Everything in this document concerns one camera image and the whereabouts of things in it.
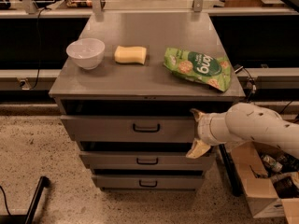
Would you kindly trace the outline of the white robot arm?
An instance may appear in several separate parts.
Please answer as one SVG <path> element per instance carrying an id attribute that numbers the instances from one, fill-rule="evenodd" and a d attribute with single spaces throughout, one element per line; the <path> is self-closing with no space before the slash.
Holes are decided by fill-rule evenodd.
<path id="1" fill-rule="evenodd" d="M 299 158 L 299 125 L 284 120 L 274 110 L 238 103 L 223 113 L 204 113 L 192 109 L 197 136 L 186 157 L 197 159 L 212 146 L 227 142 L 252 141 L 279 147 Z"/>

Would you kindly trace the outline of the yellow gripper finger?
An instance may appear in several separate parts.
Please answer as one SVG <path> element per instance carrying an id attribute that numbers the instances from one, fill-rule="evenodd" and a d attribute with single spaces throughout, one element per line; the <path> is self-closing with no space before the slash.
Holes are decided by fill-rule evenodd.
<path id="1" fill-rule="evenodd" d="M 197 159 L 206 154 L 210 150 L 210 145 L 201 139 L 195 138 L 192 142 L 191 149 L 187 152 L 186 157 L 189 159 Z"/>
<path id="2" fill-rule="evenodd" d="M 199 121 L 205 115 L 204 112 L 202 112 L 196 108 L 192 108 L 191 113 L 193 114 L 193 117 L 196 121 Z"/>

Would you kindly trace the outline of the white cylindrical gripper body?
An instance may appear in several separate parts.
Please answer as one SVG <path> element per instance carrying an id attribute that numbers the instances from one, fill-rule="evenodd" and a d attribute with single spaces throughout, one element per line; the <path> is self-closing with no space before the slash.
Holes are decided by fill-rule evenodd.
<path id="1" fill-rule="evenodd" d="M 219 116 L 217 113 L 199 113 L 197 133 L 199 138 L 207 145 L 217 146 L 221 144 L 221 141 L 212 134 L 212 120 L 217 119 Z"/>

